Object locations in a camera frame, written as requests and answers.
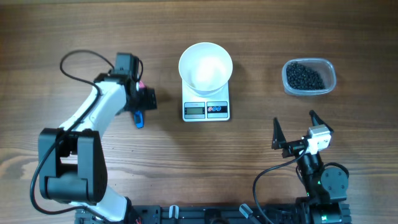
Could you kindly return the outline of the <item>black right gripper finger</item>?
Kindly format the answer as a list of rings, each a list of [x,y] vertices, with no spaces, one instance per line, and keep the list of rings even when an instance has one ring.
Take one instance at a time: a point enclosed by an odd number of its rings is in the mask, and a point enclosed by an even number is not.
[[[327,125],[326,122],[324,122],[319,117],[319,115],[316,114],[316,112],[314,110],[310,110],[309,115],[310,115],[313,126],[325,125],[328,128],[329,132],[333,133],[333,129],[329,125]]]
[[[282,128],[277,118],[273,119],[273,137],[272,137],[272,148],[282,149],[286,144],[286,138],[283,134]]]

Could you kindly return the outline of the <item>pink scoop with blue handle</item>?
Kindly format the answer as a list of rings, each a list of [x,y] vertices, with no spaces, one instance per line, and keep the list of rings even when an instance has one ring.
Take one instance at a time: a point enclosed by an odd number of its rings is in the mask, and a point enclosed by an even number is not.
[[[140,90],[145,87],[146,87],[145,84],[142,81],[140,81],[138,83],[137,89]],[[139,129],[144,127],[144,115],[143,115],[142,111],[134,112],[134,123],[135,123],[136,127]]]

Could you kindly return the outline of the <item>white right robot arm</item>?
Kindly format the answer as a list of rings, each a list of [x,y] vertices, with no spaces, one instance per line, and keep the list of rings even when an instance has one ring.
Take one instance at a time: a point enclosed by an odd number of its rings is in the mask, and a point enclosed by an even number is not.
[[[282,149],[282,157],[294,157],[297,174],[306,190],[287,208],[278,208],[279,223],[351,223],[347,199],[348,169],[336,162],[324,163],[320,151],[330,146],[334,130],[313,110],[309,112],[312,126],[301,139],[288,142],[277,118],[274,118],[273,149]]]

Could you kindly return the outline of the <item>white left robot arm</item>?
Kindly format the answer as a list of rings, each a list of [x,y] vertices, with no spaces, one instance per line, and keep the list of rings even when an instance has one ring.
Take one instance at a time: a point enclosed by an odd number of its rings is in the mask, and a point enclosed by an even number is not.
[[[155,91],[142,83],[143,62],[135,55],[118,53],[109,66],[89,83],[90,95],[71,118],[39,135],[30,201],[41,213],[76,210],[91,215],[89,222],[142,222],[131,200],[108,185],[101,138],[114,117],[125,111],[143,127],[143,112],[157,107]]]

